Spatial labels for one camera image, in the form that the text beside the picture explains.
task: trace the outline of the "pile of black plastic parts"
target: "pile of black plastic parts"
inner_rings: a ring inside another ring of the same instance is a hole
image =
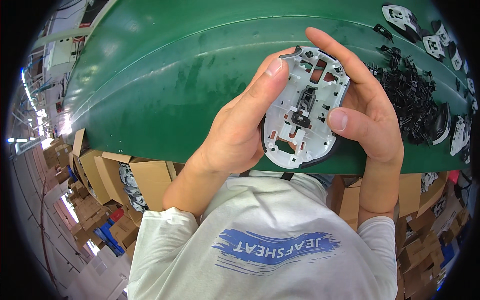
[[[381,50],[391,55],[389,70],[367,67],[392,102],[402,135],[415,145],[441,143],[450,132],[450,107],[444,103],[439,108],[433,100],[436,86],[432,73],[420,75],[413,59],[410,56],[402,59],[398,48],[383,45]]]

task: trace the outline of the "cardboard box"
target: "cardboard box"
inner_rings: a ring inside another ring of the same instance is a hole
[[[455,238],[455,234],[449,229],[447,231],[443,231],[442,239],[444,240],[445,245],[450,245]]]
[[[403,278],[400,278],[396,282],[398,290],[396,292],[395,300],[405,300],[405,289],[403,287]]]
[[[412,270],[403,274],[404,278],[404,287],[405,287],[405,299],[408,299],[417,291],[423,288],[423,281],[421,279],[421,273],[418,268],[413,268]]]
[[[126,216],[129,217],[137,227],[140,227],[144,215],[141,212],[136,211],[133,206],[128,203],[124,205],[122,209]]]
[[[416,239],[410,245],[405,247],[400,253],[400,270],[403,274],[418,266],[430,254],[430,248],[426,249],[420,239]]]
[[[427,250],[428,254],[441,247],[440,241],[438,240],[438,237],[434,231],[430,231],[427,234],[425,241],[422,243],[422,245]]]
[[[432,281],[435,277],[433,277],[432,269],[425,270],[420,274],[421,280],[423,285],[427,285],[430,281]]]
[[[123,205],[129,203],[130,199],[124,190],[125,185],[120,179],[119,162],[97,156],[95,163],[110,198]]]
[[[55,149],[62,144],[62,138],[56,139],[50,144],[49,147],[43,149],[43,157],[45,158],[45,160],[47,160],[48,158],[57,157],[57,151],[55,151]]]
[[[81,198],[85,199],[88,195],[90,195],[90,193],[88,192],[87,188],[84,187],[84,185],[77,181],[75,183],[75,188],[77,189],[78,191],[78,194],[80,195]]]
[[[428,191],[420,195],[420,206],[418,216],[423,215],[426,211],[430,211],[430,208],[435,204],[435,202],[440,199],[443,195],[445,184],[448,180],[448,175],[450,172],[440,172],[438,173],[438,178],[433,182],[433,184],[428,187]]]
[[[88,189],[89,192],[92,194],[92,196],[95,197],[95,199],[97,199],[97,201],[101,205],[103,205],[112,200],[108,195],[105,186],[103,185],[103,181],[100,177],[100,174],[98,173],[98,169],[95,163],[95,157],[102,156],[103,152],[98,150],[87,150],[86,145],[88,145],[88,142],[85,138],[85,129],[81,129],[75,134],[75,141],[73,143],[72,153],[74,157],[77,156],[80,158],[80,162],[82,165],[78,166],[77,164],[77,169],[78,167],[80,167],[84,171],[84,176],[83,174],[80,174],[80,177],[84,177],[82,178],[82,181],[85,180],[90,183],[93,191]]]
[[[54,167],[56,167],[57,165],[60,164],[57,157],[49,157],[49,158],[45,159],[45,162],[47,163],[47,168],[48,169],[54,168]]]
[[[83,246],[87,243],[90,237],[87,235],[85,230],[82,228],[80,223],[76,224],[71,229],[72,235],[80,246]]]
[[[417,212],[420,208],[421,174],[400,175],[399,217]]]
[[[427,231],[430,231],[432,225],[435,223],[435,214],[429,209],[421,216],[417,214],[416,218],[410,219],[408,225],[412,228],[413,231],[419,233],[422,228],[426,228]]]
[[[411,296],[410,300],[431,299],[437,292],[437,281],[432,280],[429,284],[423,286]]]
[[[430,253],[430,256],[432,257],[433,264],[439,267],[445,260],[442,248],[435,249],[432,253]]]
[[[332,210],[357,231],[360,208],[360,187],[345,188],[343,177],[335,175],[332,182]]]
[[[58,181],[59,184],[62,184],[64,181],[70,178],[70,173],[68,172],[68,168],[65,167],[61,170],[61,172],[55,175],[55,179]]]
[[[417,212],[409,214],[404,217],[399,217],[395,225],[395,244],[396,256],[398,257],[402,250],[412,243],[418,236],[414,235],[407,239],[407,220],[412,220],[417,215]]]
[[[458,222],[458,225],[460,227],[463,227],[468,222],[469,217],[470,217],[470,212],[466,207],[464,207],[463,210],[456,215],[456,221]]]
[[[110,233],[118,244],[127,251],[137,240],[139,228],[127,216],[123,216],[112,227]]]
[[[447,183],[447,195],[446,204],[443,212],[437,217],[435,223],[432,226],[432,230],[435,231],[437,236],[442,234],[442,231],[447,231],[454,221],[456,216],[463,210],[460,201],[455,196],[455,191],[452,182]]]
[[[425,272],[433,267],[432,255],[429,254],[418,266],[420,272]]]
[[[135,181],[138,184],[138,188],[140,189],[140,192],[142,193],[142,196],[144,197],[145,202],[150,210],[162,211],[163,194],[171,184],[173,180],[172,177],[175,179],[177,176],[174,164],[168,164],[167,162],[161,160],[151,160],[139,157],[132,158],[131,156],[109,152],[104,152],[102,154],[102,158],[129,164],[130,168],[132,169],[133,176],[135,177]],[[105,163],[105,160],[97,161],[99,164]],[[107,162],[107,165],[111,166],[112,168],[114,167],[114,164],[111,164],[110,162]],[[104,174],[104,178],[107,181],[110,181],[111,179],[111,177],[107,176],[107,174]],[[121,192],[124,193],[123,188],[120,190],[121,186],[118,184],[116,179],[111,182],[110,187],[112,186],[115,188],[115,192],[119,194],[118,199],[123,199],[123,196],[120,196]]]
[[[60,162],[60,166],[66,167],[69,165],[69,153],[72,151],[72,147],[67,144],[62,144],[58,147],[55,148],[55,151],[57,153],[57,159]]]
[[[85,220],[92,218],[100,210],[100,204],[92,196],[88,196],[82,201],[77,201],[75,208],[75,211],[78,212],[77,215],[82,215]]]
[[[135,240],[131,245],[130,247],[128,247],[128,250],[127,250],[127,255],[128,257],[130,257],[130,259],[132,260],[133,259],[133,254],[135,253],[135,246],[137,245],[137,240]]]

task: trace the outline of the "blue plastic crate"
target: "blue plastic crate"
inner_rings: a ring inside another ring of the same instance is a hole
[[[116,256],[120,256],[125,253],[122,247],[118,245],[118,242],[113,238],[112,234],[110,233],[110,227],[114,222],[108,219],[108,222],[105,223],[102,227],[97,228],[94,230],[94,233],[101,238],[103,242],[115,253]]]

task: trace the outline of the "black strap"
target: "black strap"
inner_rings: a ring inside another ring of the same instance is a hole
[[[288,180],[292,179],[294,173],[283,173],[281,179]]]
[[[248,177],[249,174],[250,170],[240,173],[239,177]],[[283,173],[281,179],[290,181],[290,179],[293,177],[293,174],[294,173]]]
[[[239,177],[248,177],[248,174],[250,173],[250,170],[246,170],[243,173],[240,173]]]

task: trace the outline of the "white plastic mouse housing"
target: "white plastic mouse housing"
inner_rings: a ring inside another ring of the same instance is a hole
[[[350,78],[335,57],[319,48],[297,47],[280,58],[288,63],[290,74],[262,121],[262,143],[266,156],[278,166],[307,168],[326,160],[334,147],[337,137],[326,118],[342,105]]]

